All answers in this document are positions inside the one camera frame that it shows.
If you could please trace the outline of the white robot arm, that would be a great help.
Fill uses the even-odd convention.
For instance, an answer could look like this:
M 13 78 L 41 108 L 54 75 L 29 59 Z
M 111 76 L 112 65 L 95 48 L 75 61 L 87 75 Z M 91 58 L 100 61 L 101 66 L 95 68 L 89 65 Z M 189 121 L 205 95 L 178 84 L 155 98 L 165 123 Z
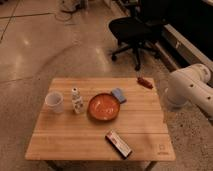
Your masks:
M 210 69 L 200 63 L 171 72 L 164 91 L 164 104 L 170 110 L 178 110 L 190 101 L 204 112 L 213 126 L 213 88 L 208 85 L 210 79 Z

